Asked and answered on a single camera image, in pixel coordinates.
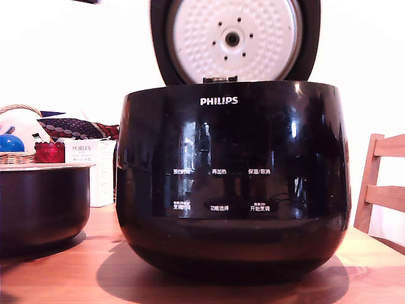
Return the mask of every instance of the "inner lid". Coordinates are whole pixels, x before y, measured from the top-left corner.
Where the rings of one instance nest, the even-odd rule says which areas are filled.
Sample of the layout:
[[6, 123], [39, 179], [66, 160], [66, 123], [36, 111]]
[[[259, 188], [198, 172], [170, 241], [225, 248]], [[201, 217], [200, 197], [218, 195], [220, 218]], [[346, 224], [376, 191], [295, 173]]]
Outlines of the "inner lid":
[[301, 48], [297, 0], [174, 0], [167, 43], [186, 83], [283, 80]]

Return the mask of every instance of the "blue ball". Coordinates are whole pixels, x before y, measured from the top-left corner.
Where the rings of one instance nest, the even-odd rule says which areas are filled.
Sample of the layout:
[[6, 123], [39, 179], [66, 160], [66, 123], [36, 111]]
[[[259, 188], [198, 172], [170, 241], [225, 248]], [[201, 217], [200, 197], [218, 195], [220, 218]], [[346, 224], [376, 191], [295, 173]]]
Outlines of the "blue ball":
[[0, 135], [0, 152], [24, 152], [21, 139], [11, 134]]

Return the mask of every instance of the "table surface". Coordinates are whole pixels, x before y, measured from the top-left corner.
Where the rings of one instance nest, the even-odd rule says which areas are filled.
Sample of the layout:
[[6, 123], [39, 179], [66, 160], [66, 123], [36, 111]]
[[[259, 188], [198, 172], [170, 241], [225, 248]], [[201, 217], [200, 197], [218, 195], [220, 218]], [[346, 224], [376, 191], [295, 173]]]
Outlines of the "table surface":
[[324, 266], [301, 282], [197, 284], [143, 262], [128, 246], [114, 205], [91, 208], [66, 248], [2, 261], [0, 303], [405, 303], [405, 256], [349, 228]]

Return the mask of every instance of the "wooden chair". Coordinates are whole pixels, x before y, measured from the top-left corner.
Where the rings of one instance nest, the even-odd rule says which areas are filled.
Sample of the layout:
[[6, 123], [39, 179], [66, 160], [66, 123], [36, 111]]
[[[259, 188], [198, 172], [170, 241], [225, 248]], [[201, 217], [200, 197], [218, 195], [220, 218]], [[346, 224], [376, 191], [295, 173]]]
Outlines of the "wooden chair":
[[[405, 134], [389, 138], [384, 137], [381, 134], [372, 134], [368, 146], [359, 203], [354, 218], [354, 227], [364, 233], [368, 233], [370, 228], [373, 205], [405, 212], [405, 187], [377, 186], [381, 157], [405, 157]], [[405, 255], [405, 247], [387, 239], [374, 238]]]

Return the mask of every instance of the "red jar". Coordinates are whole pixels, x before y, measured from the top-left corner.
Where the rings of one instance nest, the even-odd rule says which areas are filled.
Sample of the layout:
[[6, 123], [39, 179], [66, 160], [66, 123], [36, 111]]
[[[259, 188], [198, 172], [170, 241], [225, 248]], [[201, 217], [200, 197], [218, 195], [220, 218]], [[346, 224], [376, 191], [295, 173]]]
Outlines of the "red jar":
[[64, 163], [65, 145], [57, 142], [37, 142], [34, 161], [36, 163]]

